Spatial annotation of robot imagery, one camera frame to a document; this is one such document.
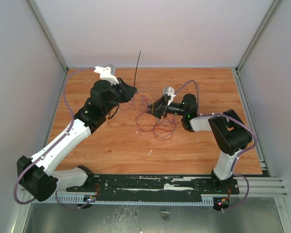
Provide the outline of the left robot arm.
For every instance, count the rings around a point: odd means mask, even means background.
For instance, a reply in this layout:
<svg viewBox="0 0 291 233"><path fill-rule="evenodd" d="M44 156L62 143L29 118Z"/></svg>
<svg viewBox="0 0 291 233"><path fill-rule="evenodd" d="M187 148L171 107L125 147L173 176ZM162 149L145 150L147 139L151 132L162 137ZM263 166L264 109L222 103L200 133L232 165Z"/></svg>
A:
<svg viewBox="0 0 291 233"><path fill-rule="evenodd" d="M84 106L72 116L69 125L47 146L30 158L18 159L17 184L37 201L47 200L55 191L79 187L87 192L93 189L93 172L85 166L57 171L59 163L84 139L92 135L121 103L129 102L137 88L121 78L115 82L101 79L94 83Z"/></svg>

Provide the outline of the black zip tie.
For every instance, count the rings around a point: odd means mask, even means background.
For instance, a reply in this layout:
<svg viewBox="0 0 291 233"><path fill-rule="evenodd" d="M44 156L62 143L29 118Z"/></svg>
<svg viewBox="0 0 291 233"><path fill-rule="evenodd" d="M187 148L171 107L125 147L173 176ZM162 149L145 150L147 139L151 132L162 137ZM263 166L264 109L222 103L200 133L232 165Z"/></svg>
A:
<svg viewBox="0 0 291 233"><path fill-rule="evenodd" d="M141 57L141 52L142 50L139 51L138 54L138 58L137 58L137 63L136 63L136 67L135 67L135 73L134 73L134 82L133 82L133 86L136 87L136 78L137 78L137 71L138 71L138 66L139 66L139 61L140 61L140 57Z"/></svg>

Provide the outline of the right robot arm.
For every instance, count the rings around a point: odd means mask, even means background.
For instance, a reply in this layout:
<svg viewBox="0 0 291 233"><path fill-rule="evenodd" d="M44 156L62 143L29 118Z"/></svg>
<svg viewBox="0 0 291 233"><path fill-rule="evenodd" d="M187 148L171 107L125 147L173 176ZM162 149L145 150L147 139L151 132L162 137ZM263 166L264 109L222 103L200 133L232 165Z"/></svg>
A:
<svg viewBox="0 0 291 233"><path fill-rule="evenodd" d="M257 141L255 133L248 128L232 109L223 113L202 115L198 113L197 98L193 94L184 95L181 103L173 103L170 95L162 97L149 105L148 113L156 118L165 118L168 114L181 116L183 128L189 132L210 131L220 149L219 159L211 171L210 187L215 193L222 193L228 187L234 175L236 163L248 147Z"/></svg>

